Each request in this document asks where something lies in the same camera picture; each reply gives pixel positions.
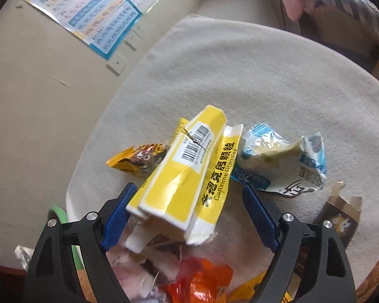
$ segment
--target blue gripper pad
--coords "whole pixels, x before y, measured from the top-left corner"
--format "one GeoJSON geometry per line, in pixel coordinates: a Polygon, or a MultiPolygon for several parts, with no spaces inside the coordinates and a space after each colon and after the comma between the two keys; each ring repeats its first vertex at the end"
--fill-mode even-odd
{"type": "Polygon", "coordinates": [[[243,189],[243,204],[265,247],[275,253],[279,247],[278,230],[263,203],[250,187],[243,189]]]}
{"type": "Polygon", "coordinates": [[[104,224],[104,236],[100,245],[105,252],[108,252],[111,247],[118,243],[130,217],[130,213],[126,210],[126,206],[137,192],[137,187],[134,184],[131,184],[124,190],[126,190],[125,194],[122,196],[121,200],[115,206],[111,215],[108,217],[108,220],[104,224]]]}

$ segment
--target blue and white snack wrapper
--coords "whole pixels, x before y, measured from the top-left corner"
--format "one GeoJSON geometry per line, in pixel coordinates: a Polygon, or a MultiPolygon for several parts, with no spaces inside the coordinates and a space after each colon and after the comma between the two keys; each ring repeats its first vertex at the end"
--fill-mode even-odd
{"type": "Polygon", "coordinates": [[[327,166],[319,132],[289,143],[262,123],[245,133],[242,143],[231,174],[234,180],[287,198],[323,187],[327,166]]]}

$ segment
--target table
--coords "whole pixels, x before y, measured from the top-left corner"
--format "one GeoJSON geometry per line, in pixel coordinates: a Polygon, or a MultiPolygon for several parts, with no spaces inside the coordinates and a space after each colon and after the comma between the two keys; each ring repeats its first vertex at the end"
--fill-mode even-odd
{"type": "MultiPolygon", "coordinates": [[[[98,210],[128,181],[141,184],[108,168],[109,157],[133,144],[167,141],[179,117],[190,119],[207,104],[223,109],[229,125],[266,121],[289,141],[322,133],[327,183],[346,181],[346,199],[363,196],[347,249],[358,287],[379,260],[379,82],[333,50],[277,29],[197,16],[175,25],[121,85],[91,134],[67,190],[69,219],[98,210]]],[[[328,195],[327,186],[272,198],[311,222],[328,195]]],[[[191,253],[229,263],[232,288],[268,267],[272,255],[245,212],[239,184],[230,184],[216,238],[191,253]]]]}

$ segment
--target orange plastic wrapper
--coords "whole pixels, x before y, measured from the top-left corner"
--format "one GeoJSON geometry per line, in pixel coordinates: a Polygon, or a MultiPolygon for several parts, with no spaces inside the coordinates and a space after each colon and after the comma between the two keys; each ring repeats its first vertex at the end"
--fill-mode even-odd
{"type": "Polygon", "coordinates": [[[225,303],[223,292],[232,277],[228,265],[215,266],[206,259],[190,257],[182,260],[177,281],[164,290],[173,303],[225,303]]]}

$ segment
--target beige wall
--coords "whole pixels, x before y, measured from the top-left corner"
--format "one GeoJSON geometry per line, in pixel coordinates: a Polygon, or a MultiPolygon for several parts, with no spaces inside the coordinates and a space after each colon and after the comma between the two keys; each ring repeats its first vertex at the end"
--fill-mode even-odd
{"type": "Polygon", "coordinates": [[[140,48],[117,52],[117,77],[83,42],[21,0],[0,12],[0,265],[20,268],[16,245],[34,247],[47,210],[65,205],[74,167],[116,89],[147,50],[201,0],[161,0],[140,23],[140,48]],[[64,81],[68,88],[54,78],[64,81]]]}

